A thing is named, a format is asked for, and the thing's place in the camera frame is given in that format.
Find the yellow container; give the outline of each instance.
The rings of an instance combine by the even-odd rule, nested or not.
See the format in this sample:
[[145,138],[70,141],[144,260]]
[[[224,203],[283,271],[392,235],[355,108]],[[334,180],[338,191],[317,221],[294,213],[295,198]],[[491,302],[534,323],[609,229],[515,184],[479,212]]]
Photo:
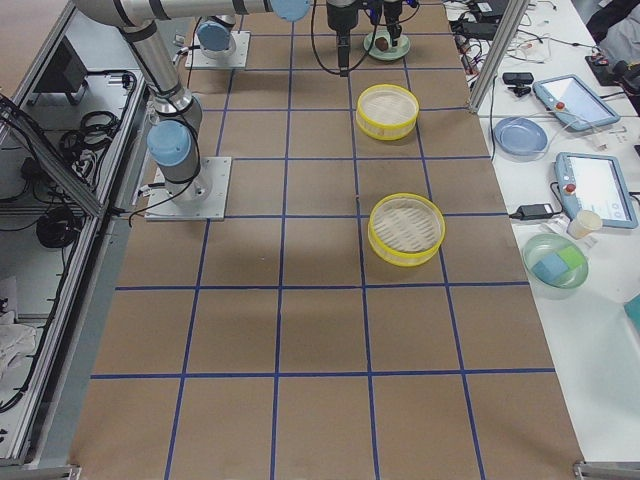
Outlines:
[[419,111],[418,99],[406,88],[374,85],[358,98],[356,123],[377,140],[398,140],[411,133]]
[[422,265],[444,240],[442,213],[432,202],[413,193],[396,193],[380,200],[369,218],[373,251],[399,267]]

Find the green saucer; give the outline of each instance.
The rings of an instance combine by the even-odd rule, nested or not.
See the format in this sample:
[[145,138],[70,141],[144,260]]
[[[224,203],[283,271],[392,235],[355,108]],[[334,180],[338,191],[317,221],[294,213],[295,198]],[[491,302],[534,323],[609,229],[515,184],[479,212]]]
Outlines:
[[[376,40],[381,37],[385,38],[387,42],[389,42],[389,45],[391,45],[391,37],[389,37],[389,32],[387,32],[386,30],[378,31],[376,33]],[[371,45],[372,38],[373,38],[373,33],[370,33],[369,35],[364,37],[365,51],[369,50],[369,45]],[[389,49],[383,52],[374,44],[373,48],[369,52],[369,55],[378,60],[391,62],[393,60],[398,60],[399,58],[404,57],[409,51],[410,47],[411,47],[411,41],[409,40],[409,37],[407,37],[406,35],[400,35],[400,38],[398,38],[397,47],[389,46]]]

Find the green bowl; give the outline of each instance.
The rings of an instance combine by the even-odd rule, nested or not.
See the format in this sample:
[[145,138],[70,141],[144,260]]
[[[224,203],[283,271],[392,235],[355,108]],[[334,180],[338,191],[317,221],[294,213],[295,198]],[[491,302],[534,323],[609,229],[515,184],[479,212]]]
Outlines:
[[[543,279],[535,274],[533,271],[534,265],[536,265],[545,256],[550,253],[560,252],[561,250],[571,246],[575,248],[575,255],[581,262],[580,265],[568,270],[553,280]],[[589,263],[582,251],[580,251],[580,248],[571,240],[560,235],[550,233],[536,235],[524,246],[524,249],[522,250],[522,258],[527,270],[529,270],[533,276],[552,287],[565,289],[576,288],[582,285],[589,275]]]

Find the blue plate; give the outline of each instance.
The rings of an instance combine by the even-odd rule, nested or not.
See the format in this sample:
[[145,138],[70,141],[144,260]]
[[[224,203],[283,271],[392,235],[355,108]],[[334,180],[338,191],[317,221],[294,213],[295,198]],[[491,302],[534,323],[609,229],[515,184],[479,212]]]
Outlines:
[[500,120],[493,129],[496,142],[512,155],[536,155],[547,146],[547,134],[527,118],[509,117]]

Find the blue joint cap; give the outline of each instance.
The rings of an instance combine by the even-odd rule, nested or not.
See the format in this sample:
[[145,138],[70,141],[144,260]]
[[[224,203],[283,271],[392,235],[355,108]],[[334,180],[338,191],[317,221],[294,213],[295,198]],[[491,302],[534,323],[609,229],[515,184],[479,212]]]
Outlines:
[[309,0],[271,0],[271,7],[283,20],[297,22],[309,11]]
[[191,133],[181,123],[165,120],[151,129],[147,135],[147,147],[159,165],[175,167],[189,155]]
[[198,27],[200,45],[206,50],[223,52],[229,48],[231,32],[224,25],[217,22],[204,22]]

